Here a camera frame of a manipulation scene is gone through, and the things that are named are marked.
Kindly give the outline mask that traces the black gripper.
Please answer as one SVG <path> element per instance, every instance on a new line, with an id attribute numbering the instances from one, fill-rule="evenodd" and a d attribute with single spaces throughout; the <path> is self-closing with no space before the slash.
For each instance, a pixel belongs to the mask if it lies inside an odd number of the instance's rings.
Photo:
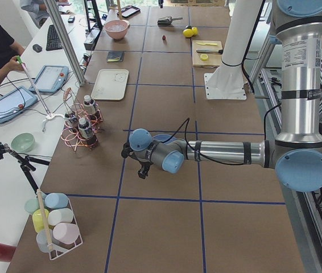
<path id="1" fill-rule="evenodd" d="M 130 147 L 129 142 L 126 142 L 123 144 L 121 156 L 124 159 L 126 159 L 127 157 L 130 157 L 140 163 L 141 168 L 138 170 L 139 178 L 145 179 L 148 176 L 148 172 L 150 170 L 150 167 L 153 165 L 153 163 L 147 161 L 146 159 L 140 159 L 139 157 L 137 157 L 135 151 Z"/>

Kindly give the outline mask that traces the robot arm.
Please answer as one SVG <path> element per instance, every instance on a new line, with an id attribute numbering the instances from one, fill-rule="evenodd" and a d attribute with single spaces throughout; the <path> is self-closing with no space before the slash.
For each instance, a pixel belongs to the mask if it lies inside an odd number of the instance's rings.
<path id="1" fill-rule="evenodd" d="M 282 124 L 274 143 L 158 141 L 136 129 L 123 145 L 122 157 L 176 173 L 185 160 L 208 160 L 228 166 L 259 164 L 275 170 L 279 181 L 297 192 L 322 188 L 321 98 L 322 1 L 274 1 L 271 30 L 282 44 Z"/>

